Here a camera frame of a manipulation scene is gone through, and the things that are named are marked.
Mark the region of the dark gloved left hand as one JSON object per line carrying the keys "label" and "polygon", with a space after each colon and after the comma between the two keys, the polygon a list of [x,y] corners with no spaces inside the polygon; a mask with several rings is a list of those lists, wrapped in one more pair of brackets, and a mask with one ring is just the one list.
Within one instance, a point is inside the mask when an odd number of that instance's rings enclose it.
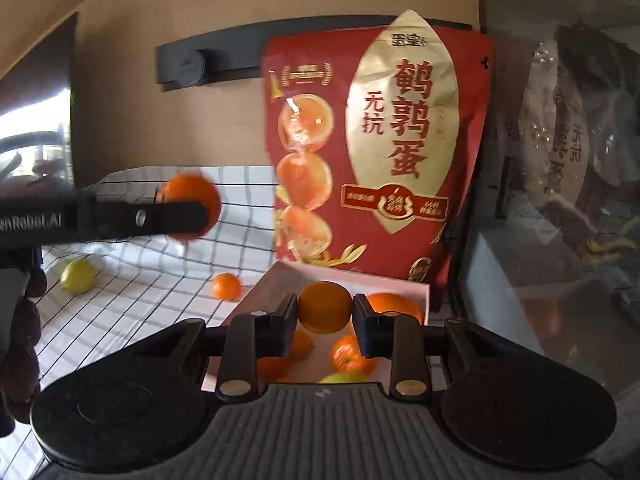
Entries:
{"label": "dark gloved left hand", "polygon": [[1,339],[1,437],[12,434],[15,422],[29,423],[30,407],[40,391],[35,345],[41,320],[35,299],[32,308],[21,304],[16,311],[11,339]]}

